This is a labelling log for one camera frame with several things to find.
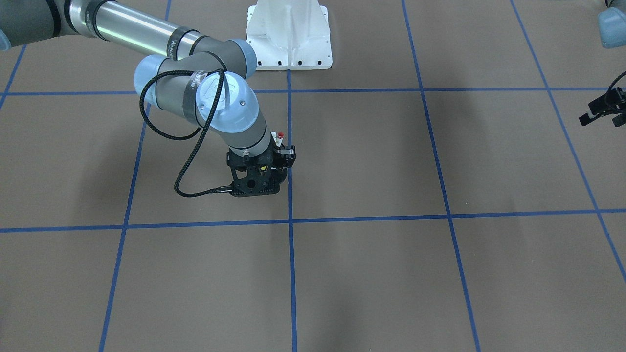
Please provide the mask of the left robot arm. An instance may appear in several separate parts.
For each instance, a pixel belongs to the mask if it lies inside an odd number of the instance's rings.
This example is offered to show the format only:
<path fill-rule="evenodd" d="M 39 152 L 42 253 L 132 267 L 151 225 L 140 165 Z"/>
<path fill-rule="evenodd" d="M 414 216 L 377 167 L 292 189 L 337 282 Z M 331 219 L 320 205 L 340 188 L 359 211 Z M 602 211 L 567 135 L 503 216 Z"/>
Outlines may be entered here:
<path fill-rule="evenodd" d="M 609 0 L 608 8 L 598 15 L 602 46 L 614 48 L 626 44 L 626 1 Z"/>

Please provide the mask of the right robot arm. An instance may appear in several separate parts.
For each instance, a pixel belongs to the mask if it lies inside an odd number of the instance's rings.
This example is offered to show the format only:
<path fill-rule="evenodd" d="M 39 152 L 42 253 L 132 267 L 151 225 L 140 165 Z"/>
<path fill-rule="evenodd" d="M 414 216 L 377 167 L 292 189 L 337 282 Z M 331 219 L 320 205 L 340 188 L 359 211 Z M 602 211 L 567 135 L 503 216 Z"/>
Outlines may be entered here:
<path fill-rule="evenodd" d="M 253 48 L 216 40 L 116 0 L 3 0 L 1 49 L 70 34 L 99 38 L 145 54 L 134 72 L 139 113 L 170 140 L 197 142 L 175 192 L 185 198 L 228 193 L 238 198 L 276 194 L 296 159 L 294 146 L 270 131 L 247 79 L 256 72 Z M 188 193 L 182 178 L 209 131 L 227 144 L 229 185 Z"/>

